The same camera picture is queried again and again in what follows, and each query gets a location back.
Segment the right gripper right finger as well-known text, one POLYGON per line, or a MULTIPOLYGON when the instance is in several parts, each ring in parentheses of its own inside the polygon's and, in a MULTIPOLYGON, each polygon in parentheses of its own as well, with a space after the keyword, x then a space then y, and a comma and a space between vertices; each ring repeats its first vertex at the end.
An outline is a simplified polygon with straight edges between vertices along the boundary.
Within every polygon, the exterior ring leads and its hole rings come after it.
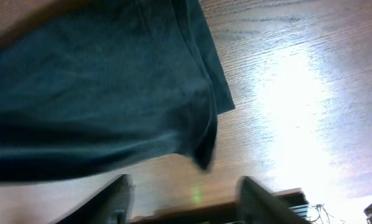
POLYGON ((238 182, 237 217, 247 224, 309 224, 252 178, 238 182))

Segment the dark teal t-shirt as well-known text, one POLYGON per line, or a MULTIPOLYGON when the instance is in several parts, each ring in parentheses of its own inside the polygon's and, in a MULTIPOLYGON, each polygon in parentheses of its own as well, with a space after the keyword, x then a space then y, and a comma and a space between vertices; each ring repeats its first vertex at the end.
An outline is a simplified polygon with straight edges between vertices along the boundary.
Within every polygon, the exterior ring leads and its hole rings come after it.
POLYGON ((234 107, 198 1, 93 1, 0 51, 0 182, 204 170, 234 107))

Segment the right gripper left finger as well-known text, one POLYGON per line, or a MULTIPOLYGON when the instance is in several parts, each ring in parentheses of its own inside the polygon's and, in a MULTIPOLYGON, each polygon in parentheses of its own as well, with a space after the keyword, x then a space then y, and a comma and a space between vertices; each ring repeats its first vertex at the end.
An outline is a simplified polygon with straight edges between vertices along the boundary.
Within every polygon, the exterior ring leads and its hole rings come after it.
POLYGON ((57 224, 126 224, 132 197, 130 175, 121 175, 57 224))

